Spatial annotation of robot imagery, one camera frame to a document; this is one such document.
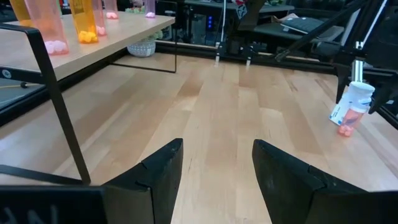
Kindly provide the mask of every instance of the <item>orange pill bottle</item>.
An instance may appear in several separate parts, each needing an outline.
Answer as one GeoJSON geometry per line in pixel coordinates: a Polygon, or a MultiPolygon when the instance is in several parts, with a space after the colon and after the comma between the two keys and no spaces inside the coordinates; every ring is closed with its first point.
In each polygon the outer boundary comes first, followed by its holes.
{"type": "Polygon", "coordinates": [[[92,0],[69,0],[79,42],[92,44],[98,42],[92,0]]]}
{"type": "Polygon", "coordinates": [[[33,22],[30,19],[29,12],[26,8],[24,0],[10,0],[12,10],[21,26],[33,27],[33,22]]]}
{"type": "Polygon", "coordinates": [[[351,105],[342,124],[338,128],[338,134],[344,137],[351,137],[367,110],[368,108],[366,106],[360,105],[359,103],[351,105]]]}

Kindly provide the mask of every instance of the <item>black metal frame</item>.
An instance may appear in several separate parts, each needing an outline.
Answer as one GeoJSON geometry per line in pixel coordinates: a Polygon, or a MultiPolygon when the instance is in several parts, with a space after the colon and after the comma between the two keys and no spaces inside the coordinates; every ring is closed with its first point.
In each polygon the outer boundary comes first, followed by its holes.
{"type": "Polygon", "coordinates": [[[135,67],[131,65],[123,65],[113,63],[115,60],[121,58],[127,54],[126,49],[122,49],[82,70],[64,78],[63,80],[57,81],[53,66],[50,61],[50,57],[45,49],[42,35],[38,29],[30,27],[15,26],[10,24],[0,23],[0,29],[11,30],[16,32],[24,32],[30,43],[30,47],[35,56],[35,60],[39,66],[40,72],[27,71],[18,68],[12,68],[0,65],[0,78],[7,78],[11,80],[17,80],[22,82],[44,84],[42,88],[27,94],[26,96],[16,100],[13,104],[7,105],[0,109],[0,126],[18,118],[24,113],[36,108],[48,99],[52,100],[64,135],[67,139],[68,146],[71,154],[75,161],[81,180],[73,179],[69,177],[63,177],[60,175],[47,174],[45,172],[39,172],[29,169],[23,169],[14,166],[0,164],[0,174],[13,175],[16,177],[22,177],[26,179],[38,180],[42,182],[50,182],[54,184],[68,184],[68,185],[88,185],[91,183],[90,175],[86,163],[81,153],[78,140],[76,138],[75,131],[73,129],[72,122],[70,120],[65,102],[62,97],[62,90],[66,90],[74,84],[84,80],[88,76],[94,74],[98,70],[104,68],[107,65],[116,65],[122,67],[138,68],[144,70],[152,70],[157,72],[177,72],[177,29],[174,29],[175,37],[175,49],[174,49],[174,70],[163,70],[157,68],[146,68],[146,67],[135,67]]]}
{"type": "Polygon", "coordinates": [[[135,66],[135,65],[125,65],[125,64],[120,64],[120,63],[110,63],[110,65],[115,65],[115,66],[120,66],[120,67],[127,67],[127,68],[137,68],[137,69],[144,69],[144,70],[150,70],[150,71],[155,71],[155,72],[167,72],[167,73],[176,73],[177,72],[177,28],[174,29],[174,70],[165,70],[165,69],[159,69],[159,68],[148,68],[148,67],[141,67],[141,66],[135,66]]]}
{"type": "MultiPolygon", "coordinates": [[[[157,0],[157,2],[165,2],[165,3],[170,3],[175,5],[175,20],[177,21],[177,12],[178,12],[178,3],[177,2],[172,2],[172,1],[163,1],[163,0],[157,0]]],[[[174,27],[174,70],[165,70],[165,69],[159,69],[159,68],[148,68],[148,67],[141,67],[141,66],[135,66],[135,65],[125,65],[125,64],[120,64],[120,63],[111,63],[111,65],[115,66],[120,66],[120,67],[127,67],[127,68],[137,68],[137,69],[144,69],[144,70],[150,70],[150,71],[155,71],[155,72],[167,72],[167,73],[176,73],[177,72],[177,28],[174,27]]]]}
{"type": "Polygon", "coordinates": [[[24,32],[32,48],[33,54],[35,56],[37,65],[39,66],[40,73],[31,72],[27,70],[21,70],[18,68],[3,67],[0,66],[2,70],[3,77],[11,80],[19,80],[23,82],[34,82],[39,84],[45,84],[47,87],[50,99],[57,113],[58,119],[60,121],[63,133],[67,139],[67,143],[70,148],[70,152],[76,163],[81,180],[62,177],[59,175],[46,174],[44,172],[38,172],[29,169],[22,169],[13,166],[1,165],[0,173],[7,175],[14,175],[18,177],[23,177],[26,179],[34,179],[44,182],[50,182],[55,184],[90,184],[91,179],[88,173],[86,163],[81,153],[79,143],[76,138],[75,131],[73,130],[72,122],[68,114],[67,107],[62,97],[61,90],[59,89],[57,78],[55,76],[54,69],[52,67],[50,57],[45,49],[42,34],[38,29],[30,27],[15,26],[10,24],[0,24],[0,29],[11,30],[16,32],[24,32]]]}
{"type": "MultiPolygon", "coordinates": [[[[280,67],[280,68],[289,68],[289,69],[297,69],[297,70],[304,70],[308,72],[318,72],[318,73],[328,73],[328,74],[333,74],[336,75],[336,72],[339,73],[340,71],[337,71],[339,67],[337,66],[332,66],[331,63],[325,63],[325,62],[314,62],[314,61],[309,61],[309,60],[300,60],[300,59],[292,59],[288,58],[289,53],[293,52],[294,50],[300,49],[303,47],[306,43],[310,42],[313,38],[315,38],[318,34],[326,31],[329,29],[331,26],[339,23],[346,17],[349,17],[352,13],[357,11],[358,9],[361,9],[361,13],[356,21],[356,24],[358,24],[358,21],[363,21],[363,25],[361,26],[355,26],[354,32],[350,34],[348,37],[348,40],[346,42],[345,47],[342,48],[339,56],[344,56],[343,61],[335,60],[333,62],[334,65],[339,64],[339,63],[344,63],[347,66],[350,66],[352,61],[356,57],[362,57],[359,52],[355,51],[354,45],[355,41],[361,40],[364,35],[367,34],[367,31],[370,28],[371,22],[373,21],[375,13],[377,13],[380,5],[380,1],[369,1],[369,0],[357,0],[351,2],[348,7],[341,12],[337,12],[329,21],[326,21],[322,26],[318,27],[317,29],[313,30],[309,34],[303,36],[300,40],[294,42],[288,49],[279,52],[278,54],[273,54],[273,55],[256,55],[255,57],[252,57],[251,54],[255,54],[255,50],[253,48],[250,49],[252,51],[250,53],[250,59],[251,63],[253,64],[258,64],[258,65],[265,65],[265,66],[272,66],[272,67],[280,67]]],[[[169,51],[169,46],[168,44],[163,44],[158,46],[158,50],[161,52],[168,52],[169,51]]],[[[221,56],[222,59],[226,59],[229,61],[235,61],[235,62],[246,62],[248,59],[247,54],[225,54],[223,53],[225,50],[225,44],[221,43],[220,46],[217,49],[199,49],[199,47],[189,47],[189,46],[179,46],[178,52],[180,54],[184,55],[194,55],[194,56],[202,56],[202,57],[208,57],[208,58],[214,58],[215,55],[221,56]]],[[[394,75],[397,75],[396,71],[393,70],[383,70],[379,68],[365,68],[363,71],[363,78],[368,80],[368,81],[382,81],[382,82],[388,82],[388,80],[391,79],[394,75]]],[[[338,92],[342,92],[344,90],[344,87],[346,85],[346,81],[348,81],[348,77],[346,77],[344,80],[341,79],[339,76],[339,89],[338,92]]],[[[393,116],[390,114],[386,113],[385,108],[379,108],[377,110],[381,116],[386,118],[386,120],[392,124],[394,127],[398,127],[398,120],[394,119],[393,116]]]]}

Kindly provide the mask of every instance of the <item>table leg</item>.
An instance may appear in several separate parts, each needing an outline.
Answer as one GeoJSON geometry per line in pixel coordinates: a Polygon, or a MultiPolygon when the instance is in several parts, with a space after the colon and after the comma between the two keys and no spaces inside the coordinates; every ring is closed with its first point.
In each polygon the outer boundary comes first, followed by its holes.
{"type": "Polygon", "coordinates": [[[80,151],[79,142],[77,141],[75,131],[73,130],[72,122],[68,114],[67,107],[62,97],[61,90],[58,87],[57,79],[55,75],[45,75],[45,84],[49,90],[52,103],[60,121],[63,133],[67,139],[67,143],[72,153],[73,159],[75,160],[77,170],[80,174],[81,181],[84,184],[90,184],[91,179],[88,173],[88,169],[83,158],[83,154],[80,151]]]}
{"type": "Polygon", "coordinates": [[[111,65],[115,65],[115,66],[120,66],[120,67],[138,68],[138,69],[150,70],[150,71],[155,71],[155,72],[176,73],[177,72],[177,49],[178,49],[177,41],[178,41],[178,39],[177,39],[177,28],[174,27],[174,70],[165,70],[165,69],[159,69],[159,68],[148,68],[148,67],[141,67],[141,66],[135,66],[135,65],[124,65],[124,64],[120,64],[120,63],[110,63],[110,64],[111,65]]]}

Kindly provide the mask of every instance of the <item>white basket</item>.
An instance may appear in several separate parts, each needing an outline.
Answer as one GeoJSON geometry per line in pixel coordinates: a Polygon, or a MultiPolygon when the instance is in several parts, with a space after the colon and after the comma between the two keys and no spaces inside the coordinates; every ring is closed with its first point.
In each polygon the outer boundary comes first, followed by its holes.
{"type": "Polygon", "coordinates": [[[136,57],[149,57],[155,53],[155,39],[146,39],[127,46],[130,54],[136,57]]]}

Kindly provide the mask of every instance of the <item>computer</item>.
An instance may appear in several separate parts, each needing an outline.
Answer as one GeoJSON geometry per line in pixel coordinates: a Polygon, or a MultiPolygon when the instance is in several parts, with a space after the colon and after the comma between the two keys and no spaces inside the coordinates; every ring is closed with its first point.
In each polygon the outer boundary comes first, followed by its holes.
{"type": "MultiPolygon", "coordinates": [[[[281,25],[285,27],[284,28],[285,32],[288,32],[289,30],[294,30],[302,34],[308,34],[322,24],[323,21],[310,17],[289,18],[281,23],[281,25]]],[[[340,28],[338,31],[339,33],[337,35],[340,35],[343,31],[344,28],[340,28]]],[[[335,32],[336,28],[332,27],[328,29],[326,32],[320,34],[318,38],[325,39],[331,37],[333,35],[336,35],[335,32]]]]}
{"type": "Polygon", "coordinates": [[[272,224],[398,223],[398,192],[367,192],[263,140],[252,159],[272,224]]]}
{"type": "Polygon", "coordinates": [[[0,223],[170,223],[182,157],[174,139],[101,186],[0,186],[0,223]]]}

